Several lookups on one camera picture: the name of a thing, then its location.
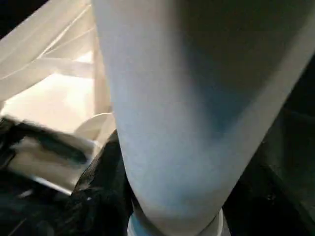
white structure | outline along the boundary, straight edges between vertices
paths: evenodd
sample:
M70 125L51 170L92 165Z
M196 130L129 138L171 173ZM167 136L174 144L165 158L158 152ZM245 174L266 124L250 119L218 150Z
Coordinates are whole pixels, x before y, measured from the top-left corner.
M84 63L73 62L81 54L65 60L69 52L85 49L83 42L92 35L85 21L73 21L86 16L87 4L51 0L37 11L37 19L30 17L11 34L15 36L0 42L4 52L23 45L1 55L1 101L44 78L33 70L26 77L18 74L31 61L43 60L44 66L76 75L89 71L82 70ZM224 201L314 53L315 1L92 4L126 172L140 205L129 234L220 235L218 213ZM51 32L44 30L47 25L37 27L43 9L54 9L50 20L58 18L50 23ZM23 28L26 24L34 25ZM45 36L38 45L48 49L25 37L30 29L33 39ZM65 43L81 29L86 32L77 34L77 43ZM33 47L19 58L25 45ZM95 114L110 109L96 52ZM69 70L72 63L75 69Z

black object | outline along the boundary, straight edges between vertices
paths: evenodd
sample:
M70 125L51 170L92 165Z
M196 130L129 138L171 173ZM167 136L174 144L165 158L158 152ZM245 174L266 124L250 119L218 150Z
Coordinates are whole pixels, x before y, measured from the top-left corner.
M58 139L53 132L29 123L2 118L0 120L0 162L2 166L14 156L12 146L19 143L24 137L37 140L44 149L71 161L85 163L88 160L81 150Z
M34 194L21 199L20 193L28 189ZM62 201L58 196L55 190L0 171L1 235L126 236L132 193L116 133L82 174L72 195Z

black lace fabric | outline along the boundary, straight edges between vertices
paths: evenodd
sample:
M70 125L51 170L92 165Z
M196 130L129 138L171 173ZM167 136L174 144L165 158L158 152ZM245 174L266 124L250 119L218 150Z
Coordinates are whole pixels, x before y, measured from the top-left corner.
M82 174L66 211L55 220L55 235L126 236L131 214L131 188L114 133Z

dark fabric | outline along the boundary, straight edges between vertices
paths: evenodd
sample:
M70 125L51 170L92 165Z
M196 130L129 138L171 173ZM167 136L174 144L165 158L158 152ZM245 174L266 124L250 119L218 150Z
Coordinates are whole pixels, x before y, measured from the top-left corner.
M56 221L56 235L126 236L131 214L131 189L115 133L82 174Z
M66 204L49 201L49 196L42 194L40 198L20 199L17 181L3 181L1 235L126 236L132 214L131 190L116 133L82 174Z

dark background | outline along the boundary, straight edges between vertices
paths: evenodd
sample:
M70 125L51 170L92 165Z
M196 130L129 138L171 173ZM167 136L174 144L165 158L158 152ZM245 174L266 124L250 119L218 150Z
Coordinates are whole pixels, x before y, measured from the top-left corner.
M0 0L0 39L47 0Z

